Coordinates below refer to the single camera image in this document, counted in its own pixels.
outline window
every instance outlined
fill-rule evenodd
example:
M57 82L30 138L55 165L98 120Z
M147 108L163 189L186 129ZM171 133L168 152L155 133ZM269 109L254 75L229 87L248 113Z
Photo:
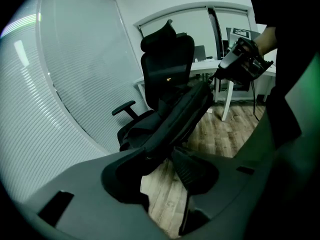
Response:
M195 8L167 14L140 26L143 36L161 29L167 20L177 34L186 33L194 40L195 46L204 46L205 56L218 59L215 33L207 8Z
M215 13L219 22L221 37L223 41L228 40L227 28L251 30L246 11L215 8Z

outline chair cushion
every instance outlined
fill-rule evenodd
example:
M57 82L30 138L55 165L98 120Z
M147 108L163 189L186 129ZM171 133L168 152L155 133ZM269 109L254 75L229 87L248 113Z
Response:
M207 83L200 82L181 96L176 105L166 110L163 117L161 111L154 111L143 118L125 126L125 134L118 134L120 150L145 146L147 153L160 145L178 142L190 133L211 105L213 95Z

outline cable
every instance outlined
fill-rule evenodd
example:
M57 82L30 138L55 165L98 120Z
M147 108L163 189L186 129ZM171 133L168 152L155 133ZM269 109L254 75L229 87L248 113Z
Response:
M225 101L223 100L218 100L217 101L218 103L225 103ZM253 101L251 100L243 100L243 99L235 99L235 100L231 100L230 102L247 102L247 103L254 103Z
M255 84L254 84L254 81L251 82L251 88L252 88L252 92L253 92L253 115L254 115L255 118L258 120L258 122L260 122L260 120L259 120L258 117L256 116L256 92L255 92Z

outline white desk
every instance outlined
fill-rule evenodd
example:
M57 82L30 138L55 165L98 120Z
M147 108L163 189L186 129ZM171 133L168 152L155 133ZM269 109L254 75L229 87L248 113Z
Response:
M220 62L221 62L221 60L194 62L194 63L192 63L192 66L191 66L190 75L215 73L216 70L218 69L218 65ZM263 74L266 76L275 77L276 76L276 67L275 66L269 67ZM141 92L141 95L143 97L145 105L150 110L151 108L148 106L147 101L146 101L144 77L142 76L142 77L138 78L137 80L135 80L134 84L138 85L139 91ZM216 88L215 88L214 102L216 103L218 101L218 95L219 95L219 81L217 80L215 84L216 84ZM222 121L225 121L227 118L233 88L234 88L234 83L229 81L228 86L227 86L227 91L226 91L227 95L225 98L224 110L223 110L223 114L221 117ZM268 96L271 88L272 88L272 79L268 83L268 89L267 89L267 92L264 95L264 99L263 99L264 101L265 101L265 99L267 99L267 96Z

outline chair backrest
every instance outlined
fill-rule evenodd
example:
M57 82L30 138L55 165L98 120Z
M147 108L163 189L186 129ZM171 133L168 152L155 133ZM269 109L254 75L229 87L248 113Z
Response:
M195 43L191 36L177 37L168 20L163 28L144 37L141 58L145 99L154 110L159 98L172 87L187 85L193 62Z

